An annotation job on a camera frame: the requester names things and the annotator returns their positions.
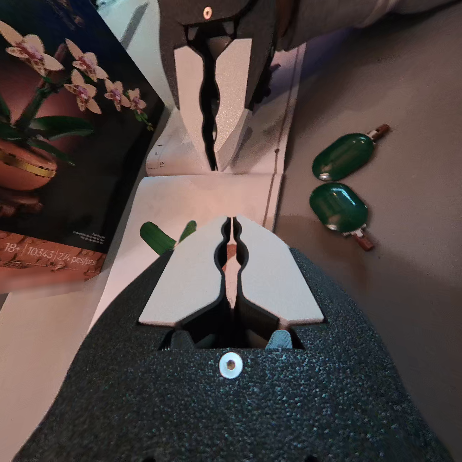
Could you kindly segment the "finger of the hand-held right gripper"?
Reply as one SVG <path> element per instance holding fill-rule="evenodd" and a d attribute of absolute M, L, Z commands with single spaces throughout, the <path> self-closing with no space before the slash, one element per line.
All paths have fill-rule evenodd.
<path fill-rule="evenodd" d="M 219 106 L 215 117 L 217 170 L 225 171 L 242 143 L 250 118 L 245 107 L 252 39 L 235 39 L 216 59 Z"/>
<path fill-rule="evenodd" d="M 209 171 L 216 170 L 214 154 L 207 154 L 203 137 L 204 114 L 200 94 L 204 79 L 202 57 L 185 45 L 174 50 L 179 111 L 189 139 Z"/>

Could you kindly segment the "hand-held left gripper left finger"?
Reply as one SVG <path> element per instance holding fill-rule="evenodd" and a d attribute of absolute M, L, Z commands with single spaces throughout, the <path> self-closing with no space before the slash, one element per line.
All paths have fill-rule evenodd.
<path fill-rule="evenodd" d="M 227 262 L 231 218 L 219 216 L 180 241 L 138 321 L 178 327 L 227 302 L 223 266 Z"/>

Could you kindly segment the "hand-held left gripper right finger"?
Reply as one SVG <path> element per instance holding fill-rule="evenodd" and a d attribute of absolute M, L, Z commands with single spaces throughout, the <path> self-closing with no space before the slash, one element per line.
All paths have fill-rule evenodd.
<path fill-rule="evenodd" d="M 235 315 L 245 330 L 289 330 L 324 315 L 289 246 L 243 215 L 233 218 L 237 246 Z"/>

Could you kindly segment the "building instruction booklet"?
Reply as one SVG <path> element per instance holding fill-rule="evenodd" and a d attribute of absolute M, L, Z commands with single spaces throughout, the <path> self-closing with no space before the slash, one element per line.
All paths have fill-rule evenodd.
<path fill-rule="evenodd" d="M 226 215 L 245 215 L 272 231 L 284 174 L 288 135 L 296 106 L 306 44 L 273 59 L 271 94 L 256 106 L 234 159 L 224 172 L 206 172 L 196 158 L 182 117 L 173 109 L 146 160 L 108 282 L 89 330 L 115 297 L 158 255 L 140 237 L 141 225 L 157 224 L 178 239 L 187 222 L 203 226 Z"/>

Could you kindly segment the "green toy leaf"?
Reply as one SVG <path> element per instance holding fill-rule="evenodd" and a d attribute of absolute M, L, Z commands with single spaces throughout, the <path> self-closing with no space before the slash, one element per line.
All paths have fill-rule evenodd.
<path fill-rule="evenodd" d="M 374 244 L 365 233 L 368 207 L 350 187 L 340 182 L 322 184 L 312 191 L 309 205 L 326 228 L 352 237 L 364 251 L 373 250 Z"/>
<path fill-rule="evenodd" d="M 313 160 L 314 176 L 322 182 L 346 178 L 372 159 L 376 141 L 389 130 L 390 126 L 383 124 L 366 134 L 350 133 L 339 137 Z"/>

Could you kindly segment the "person's right forearm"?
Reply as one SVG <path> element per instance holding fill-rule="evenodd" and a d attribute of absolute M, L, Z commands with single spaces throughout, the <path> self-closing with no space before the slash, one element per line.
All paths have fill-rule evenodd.
<path fill-rule="evenodd" d="M 422 13 L 449 0 L 294 0 L 277 1 L 278 51 L 289 51 L 344 28 L 372 25 L 389 13 Z"/>

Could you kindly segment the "grey desk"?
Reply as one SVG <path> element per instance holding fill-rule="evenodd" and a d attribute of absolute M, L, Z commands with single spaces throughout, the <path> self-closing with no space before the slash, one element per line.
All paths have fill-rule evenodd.
<path fill-rule="evenodd" d="M 137 332 L 123 359 L 129 359 L 122 375 L 111 384 L 141 383 L 141 398 L 151 394 L 150 411 L 170 426 L 154 427 L 147 436 L 141 414 L 128 419 L 121 461 L 424 461 L 424 456 L 398 453 L 384 457 L 356 454 L 358 443 L 372 449 L 375 441 L 362 433 L 342 436 L 323 433 L 340 430 L 340 404 L 365 405 L 359 394 L 341 401 L 339 394 L 321 398 L 321 391 L 337 391 L 334 378 L 350 378 L 351 362 L 340 364 L 343 353 L 357 353 L 358 361 L 371 364 L 372 378 L 363 387 L 384 391 L 394 403 L 411 404 L 411 396 L 398 379 L 397 369 L 417 390 L 417 378 L 432 398 L 417 398 L 424 417 L 439 441 L 435 449 L 461 461 L 461 388 L 455 390 L 450 370 L 461 367 L 461 81 L 449 71 L 461 70 L 461 3 L 424 13 L 429 1 L 405 1 L 396 13 L 363 32 L 351 32 L 321 64 L 310 89 L 302 84 L 302 101 L 296 108 L 296 124 L 290 140 L 295 149 L 284 186 L 282 211 L 308 211 L 308 156 L 314 141 L 327 141 L 321 123 L 334 122 L 333 109 L 351 107 L 378 119 L 389 116 L 391 103 L 403 113 L 390 148 L 382 149 L 366 176 L 356 176 L 356 187 L 372 194 L 375 238 L 386 237 L 378 254 L 360 257 L 353 244 L 321 236 L 304 215 L 280 215 L 277 233 L 289 238 L 298 251 L 295 258 L 308 275 L 315 297 L 328 314 L 349 315 L 347 333 L 339 340 L 330 327 L 299 328 L 306 351 L 264 358 L 251 352 L 244 378 L 225 384 L 205 365 L 180 361 L 185 386 L 175 385 L 168 401 L 166 373 L 160 366 L 160 334 Z M 355 350 L 346 351 L 349 340 Z M 318 384 L 319 392 L 302 379 Z M 342 366 L 339 373 L 333 366 Z"/>

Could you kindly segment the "black orchid toy set box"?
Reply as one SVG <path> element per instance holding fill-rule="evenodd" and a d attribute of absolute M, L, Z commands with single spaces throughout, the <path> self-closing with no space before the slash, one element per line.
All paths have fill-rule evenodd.
<path fill-rule="evenodd" d="M 164 103 L 96 1 L 1 1 L 1 293 L 100 273 Z"/>

